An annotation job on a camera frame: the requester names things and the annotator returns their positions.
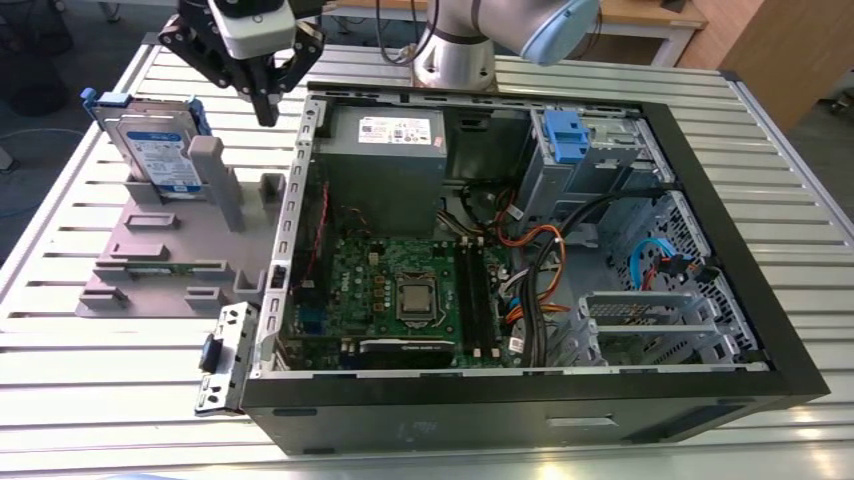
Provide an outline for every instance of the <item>power supply label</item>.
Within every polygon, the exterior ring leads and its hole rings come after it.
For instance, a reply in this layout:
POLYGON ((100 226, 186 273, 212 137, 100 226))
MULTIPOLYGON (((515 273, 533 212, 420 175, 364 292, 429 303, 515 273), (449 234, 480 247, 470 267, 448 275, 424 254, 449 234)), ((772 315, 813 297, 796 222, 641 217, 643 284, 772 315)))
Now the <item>power supply label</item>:
POLYGON ((364 117, 358 120, 358 143, 430 145, 426 118, 364 117))
POLYGON ((201 191, 201 180, 192 161, 181 153, 184 140, 180 134, 128 132, 126 139, 150 183, 177 194, 201 191))

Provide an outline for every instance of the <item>hard drive label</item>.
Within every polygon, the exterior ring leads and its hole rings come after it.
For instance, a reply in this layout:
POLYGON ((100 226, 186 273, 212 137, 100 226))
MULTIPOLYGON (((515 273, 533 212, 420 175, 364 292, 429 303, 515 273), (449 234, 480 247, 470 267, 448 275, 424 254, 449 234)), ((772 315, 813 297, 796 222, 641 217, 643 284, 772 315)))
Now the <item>hard drive label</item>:
POLYGON ((201 180, 192 161, 182 154, 185 145, 177 133, 128 132, 126 138, 150 183, 177 194, 201 190, 201 180))

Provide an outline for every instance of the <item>power cable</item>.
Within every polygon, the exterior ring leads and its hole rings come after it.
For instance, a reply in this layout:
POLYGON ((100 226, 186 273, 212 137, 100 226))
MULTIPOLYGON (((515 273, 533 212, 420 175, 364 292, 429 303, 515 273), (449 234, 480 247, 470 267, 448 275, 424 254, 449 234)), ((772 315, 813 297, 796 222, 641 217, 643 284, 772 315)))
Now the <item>power cable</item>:
MULTIPOLYGON (((376 44, 378 45, 378 54, 382 57, 382 61, 389 65, 396 65, 400 67, 408 66, 412 64, 412 62, 414 62, 414 59, 417 58, 417 56, 424 52, 424 49, 426 48, 426 45, 429 44, 429 40, 432 39, 432 36, 434 34, 436 24, 438 22, 438 0, 433 0, 434 9, 432 12, 432 22, 426 24, 426 38, 424 38, 424 41, 417 46, 414 53, 408 58, 404 58, 402 60, 400 59, 394 60, 393 58, 390 58, 388 56, 388 52, 385 51, 385 45, 382 42, 382 31, 380 28, 380 22, 381 22, 380 6, 378 6, 380 0, 374 0, 374 1, 376 1, 376 12, 374 12, 376 13, 376 44)), ((414 23, 414 31, 417 32, 417 16, 414 15, 414 0, 409 0, 409 9, 412 11, 412 22, 414 23)))

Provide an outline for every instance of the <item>aluminum extrusion table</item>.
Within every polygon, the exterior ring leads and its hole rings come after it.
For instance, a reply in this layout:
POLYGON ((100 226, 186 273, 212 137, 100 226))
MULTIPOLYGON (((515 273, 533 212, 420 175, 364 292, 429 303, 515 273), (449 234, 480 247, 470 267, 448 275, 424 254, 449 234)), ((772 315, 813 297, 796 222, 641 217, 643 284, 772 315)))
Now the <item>aluminum extrusion table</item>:
MULTIPOLYGON (((405 85, 408 71, 374 49, 329 46, 305 80, 405 85)), ((209 478, 214 466, 261 469, 240 478, 281 478, 269 469, 348 479, 854 477, 854 230, 743 85, 707 71, 513 58, 499 59, 497 80, 503 91, 669 104, 832 393, 663 447, 286 459, 245 418, 192 415, 213 319, 73 315, 128 199, 126 166, 92 126, 0 270, 0 476, 178 469, 170 476, 209 478)), ((304 88, 276 127, 260 128, 232 90, 142 46, 117 90, 196 94, 240 179, 286 173, 304 88)))

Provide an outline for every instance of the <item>metal bracket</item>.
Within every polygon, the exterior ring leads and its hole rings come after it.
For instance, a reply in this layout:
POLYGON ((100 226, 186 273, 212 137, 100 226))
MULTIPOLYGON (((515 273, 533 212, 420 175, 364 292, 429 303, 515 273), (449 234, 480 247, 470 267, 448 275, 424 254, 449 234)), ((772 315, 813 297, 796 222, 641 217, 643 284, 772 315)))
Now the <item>metal bracket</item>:
POLYGON ((249 373, 257 308, 248 302, 225 305, 216 329, 201 349, 198 368, 205 372, 198 387, 196 416, 242 415, 240 399, 249 373))

